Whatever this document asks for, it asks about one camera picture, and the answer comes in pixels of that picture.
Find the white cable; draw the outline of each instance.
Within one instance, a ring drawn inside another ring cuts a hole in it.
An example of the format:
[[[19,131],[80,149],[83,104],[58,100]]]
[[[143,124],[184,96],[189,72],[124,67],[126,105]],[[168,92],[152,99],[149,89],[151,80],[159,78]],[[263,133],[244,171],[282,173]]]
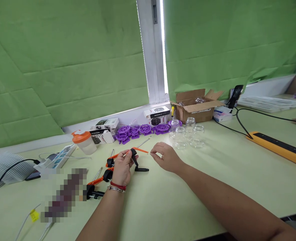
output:
[[[21,228],[20,228],[20,230],[19,230],[19,232],[18,232],[18,235],[17,235],[17,237],[15,238],[15,241],[18,240],[18,237],[19,237],[19,235],[20,235],[20,233],[21,233],[21,230],[22,230],[22,228],[23,228],[25,222],[27,221],[28,217],[30,216],[30,213],[31,213],[31,211],[28,213],[27,217],[26,217],[25,220],[23,221],[23,223],[22,223],[22,225],[21,225]]]
[[[68,154],[66,154],[64,156],[62,156],[62,154],[58,154],[48,165],[45,166],[45,168],[47,168],[51,163],[55,162],[57,159],[65,158],[65,157],[67,157],[67,158],[75,158],[75,159],[89,159],[89,158],[91,159],[91,157],[71,157],[71,155],[68,155]]]
[[[47,225],[45,226],[45,229],[44,229],[44,231],[43,231],[43,233],[42,233],[42,235],[41,235],[39,241],[41,241],[41,240],[43,239],[45,233],[46,233],[47,230],[50,228],[51,224],[52,224],[52,223],[47,223]]]
[[[40,154],[39,154],[39,158],[40,158],[40,159],[43,159],[43,158],[41,157],[42,154],[57,154],[57,155],[59,155],[58,153],[53,153],[53,152],[43,152],[43,153],[40,153]]]

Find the yellow power strip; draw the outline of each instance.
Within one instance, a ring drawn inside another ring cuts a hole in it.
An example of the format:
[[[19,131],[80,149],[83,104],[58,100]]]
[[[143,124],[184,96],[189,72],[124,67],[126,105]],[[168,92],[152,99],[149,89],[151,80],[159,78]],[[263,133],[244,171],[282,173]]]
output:
[[[296,147],[264,135],[260,132],[250,132],[249,134],[253,137],[253,139],[247,137],[248,140],[296,163]]]

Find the bracelet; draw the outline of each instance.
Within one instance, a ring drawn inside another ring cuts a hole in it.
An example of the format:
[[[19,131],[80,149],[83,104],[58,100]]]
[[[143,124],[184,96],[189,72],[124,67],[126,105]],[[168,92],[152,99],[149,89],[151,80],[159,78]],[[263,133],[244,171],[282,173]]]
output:
[[[110,185],[116,186],[117,188],[120,188],[121,190],[126,190],[126,186],[117,185],[117,184],[113,183],[112,181],[110,182]]]
[[[117,187],[108,186],[107,188],[108,188],[109,190],[115,190],[115,191],[118,191],[118,192],[121,192],[121,193],[126,192],[125,190],[122,190],[122,189],[117,188]]]

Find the power strip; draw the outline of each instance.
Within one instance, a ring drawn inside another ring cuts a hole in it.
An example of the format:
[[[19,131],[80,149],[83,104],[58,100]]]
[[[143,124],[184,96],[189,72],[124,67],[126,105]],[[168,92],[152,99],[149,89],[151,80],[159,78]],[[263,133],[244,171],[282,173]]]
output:
[[[42,173],[42,171],[45,168],[51,168],[51,169],[61,168],[64,165],[64,163],[67,161],[71,153],[75,150],[75,148],[76,148],[75,144],[65,146],[53,160],[46,159],[44,162],[41,162],[38,165],[35,165],[34,168],[40,173]]]
[[[250,135],[253,137],[253,139],[247,137],[248,140],[255,142],[256,144],[261,145],[262,147],[265,147],[266,149],[296,163],[296,147],[260,132],[250,132]]]

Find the yellow tag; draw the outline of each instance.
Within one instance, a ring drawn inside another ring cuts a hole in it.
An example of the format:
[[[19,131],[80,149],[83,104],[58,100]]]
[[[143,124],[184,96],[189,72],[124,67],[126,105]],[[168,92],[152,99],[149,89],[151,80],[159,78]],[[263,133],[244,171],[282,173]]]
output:
[[[39,219],[39,213],[35,209],[33,209],[30,212],[30,217],[32,219],[32,222],[34,223],[35,221],[37,221]]]

